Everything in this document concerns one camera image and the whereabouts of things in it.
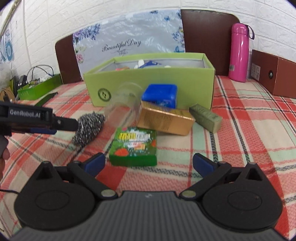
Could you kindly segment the person's left hand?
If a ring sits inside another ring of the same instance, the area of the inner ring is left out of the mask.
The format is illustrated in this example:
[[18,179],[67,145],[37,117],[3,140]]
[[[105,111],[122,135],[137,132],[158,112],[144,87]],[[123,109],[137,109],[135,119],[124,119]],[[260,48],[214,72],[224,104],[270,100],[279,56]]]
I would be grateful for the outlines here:
[[7,148],[5,148],[0,158],[0,180],[2,180],[3,178],[3,172],[6,166],[6,160],[8,160],[9,158],[10,158],[10,152]]

